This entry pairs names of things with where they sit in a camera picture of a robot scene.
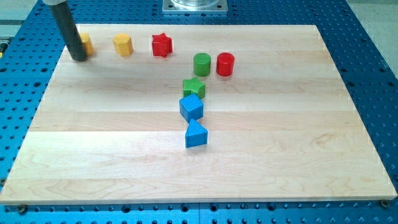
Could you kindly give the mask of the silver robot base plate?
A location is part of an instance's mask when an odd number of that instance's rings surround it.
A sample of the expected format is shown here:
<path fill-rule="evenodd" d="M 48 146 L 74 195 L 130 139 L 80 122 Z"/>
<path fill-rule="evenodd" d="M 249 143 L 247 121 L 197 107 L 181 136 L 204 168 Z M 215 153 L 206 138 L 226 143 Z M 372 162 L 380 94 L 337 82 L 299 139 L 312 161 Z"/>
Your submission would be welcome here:
<path fill-rule="evenodd" d="M 227 0 L 163 0 L 163 12 L 226 12 Z"/>

